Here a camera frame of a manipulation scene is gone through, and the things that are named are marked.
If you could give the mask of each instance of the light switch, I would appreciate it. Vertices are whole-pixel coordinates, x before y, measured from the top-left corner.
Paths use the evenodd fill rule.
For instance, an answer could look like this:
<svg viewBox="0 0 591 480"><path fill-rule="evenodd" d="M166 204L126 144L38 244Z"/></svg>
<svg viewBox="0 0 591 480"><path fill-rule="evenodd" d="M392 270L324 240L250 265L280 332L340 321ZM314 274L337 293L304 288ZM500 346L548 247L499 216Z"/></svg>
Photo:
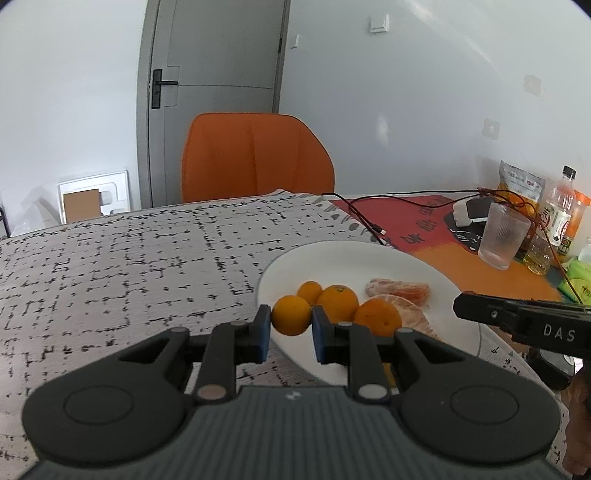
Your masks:
<svg viewBox="0 0 591 480"><path fill-rule="evenodd" d="M390 30L390 16L388 14L371 17L369 31L371 33L385 33Z"/></svg>

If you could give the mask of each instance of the chair backrest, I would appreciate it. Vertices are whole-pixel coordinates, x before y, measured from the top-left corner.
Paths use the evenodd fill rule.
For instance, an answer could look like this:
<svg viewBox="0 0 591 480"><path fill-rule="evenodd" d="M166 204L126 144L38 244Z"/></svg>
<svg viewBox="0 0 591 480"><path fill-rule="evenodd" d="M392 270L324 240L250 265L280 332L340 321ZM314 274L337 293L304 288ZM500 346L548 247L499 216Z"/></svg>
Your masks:
<svg viewBox="0 0 591 480"><path fill-rule="evenodd" d="M332 192L335 172L320 141L297 118L276 113L204 113L183 152L183 203Z"/></svg>

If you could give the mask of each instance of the plastic bottle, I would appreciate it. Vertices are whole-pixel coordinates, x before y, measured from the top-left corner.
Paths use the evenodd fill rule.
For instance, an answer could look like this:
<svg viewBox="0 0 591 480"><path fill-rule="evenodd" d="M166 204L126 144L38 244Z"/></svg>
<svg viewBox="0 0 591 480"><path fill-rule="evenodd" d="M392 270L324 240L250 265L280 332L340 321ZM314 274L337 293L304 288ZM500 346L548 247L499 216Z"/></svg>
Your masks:
<svg viewBox="0 0 591 480"><path fill-rule="evenodd" d="M560 245L562 237L569 225L571 209L574 203L573 180L576 172L565 166L562 179L552 189L540 213L540 224L535 231L523 263L533 273L546 275L554 258L552 248ZM546 231L550 244L546 240Z"/></svg>
<svg viewBox="0 0 591 480"><path fill-rule="evenodd" d="M584 193L575 190L573 208L570 212L571 217L569 226L567 227L566 232L562 237L562 241L560 242L560 246L558 247L558 258L561 263L569 257L570 246L573 244L574 237L577 235L585 210L587 210L587 207L589 206L591 206L591 199Z"/></svg>
<svg viewBox="0 0 591 480"><path fill-rule="evenodd" d="M591 263L591 236L587 237L587 245L581 250L579 261L582 263Z"/></svg>

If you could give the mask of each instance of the metal screw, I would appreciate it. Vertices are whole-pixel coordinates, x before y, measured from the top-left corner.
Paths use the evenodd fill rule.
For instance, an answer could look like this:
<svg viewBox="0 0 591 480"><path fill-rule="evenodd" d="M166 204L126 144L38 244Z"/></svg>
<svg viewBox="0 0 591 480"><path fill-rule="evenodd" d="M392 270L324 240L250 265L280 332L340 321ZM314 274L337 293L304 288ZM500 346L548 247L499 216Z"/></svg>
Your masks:
<svg viewBox="0 0 591 480"><path fill-rule="evenodd" d="M388 389L377 383L368 383L359 387L357 394L366 400L379 400L388 394Z"/></svg>
<svg viewBox="0 0 591 480"><path fill-rule="evenodd" d="M220 400L226 396L227 392L221 385L208 384L197 390L197 396L204 400Z"/></svg>

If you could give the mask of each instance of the black cable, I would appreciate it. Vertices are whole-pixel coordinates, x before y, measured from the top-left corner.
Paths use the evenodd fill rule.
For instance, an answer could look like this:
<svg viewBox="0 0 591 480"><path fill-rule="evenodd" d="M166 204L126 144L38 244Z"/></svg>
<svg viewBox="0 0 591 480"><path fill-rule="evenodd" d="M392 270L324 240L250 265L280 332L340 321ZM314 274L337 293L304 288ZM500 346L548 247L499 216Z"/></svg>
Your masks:
<svg viewBox="0 0 591 480"><path fill-rule="evenodd" d="M347 207L349 208L349 213L357 216L360 223L368 230L369 233L371 233L375 237L375 239L378 241L380 245L385 245L384 241L379 236L385 234L386 230L384 230L376 223L370 222L363 213L361 213L359 210L357 210L357 208L355 208L353 203L351 203L342 195L339 195L335 192L326 192L322 194L323 197L327 195L332 195L334 197L337 197L339 200L345 202Z"/></svg>
<svg viewBox="0 0 591 480"><path fill-rule="evenodd" d="M417 190L415 192L388 192L388 195L417 195L419 193L477 193L476 189L469 190Z"/></svg>
<svg viewBox="0 0 591 480"><path fill-rule="evenodd" d="M479 193L476 190L467 190L467 192L475 192L475 193L472 194L472 195L468 195L468 196L465 196L465 197L456 199L456 200L450 200L449 202L441 203L439 205L425 205L424 203L413 202L412 200L409 200L409 199L406 199L406 198L403 198L403 197L395 196L395 195L399 195L398 193L397 194L387 193L387 194L384 194L384 195L367 195L367 196L364 196L364 197L358 197L358 198L352 199L352 201L350 203L351 203L351 205L353 205L354 203L360 202L361 200L369 200L369 199L375 199L375 198L389 198L389 199L400 200L401 202L405 202L405 203L410 203L411 205L414 205L414 206L417 206L417 207L443 208L443 207L447 207L447 206L453 205L454 203L460 202L462 200L471 199L471 198L474 198L474 197L479 197L481 195L481 193Z"/></svg>

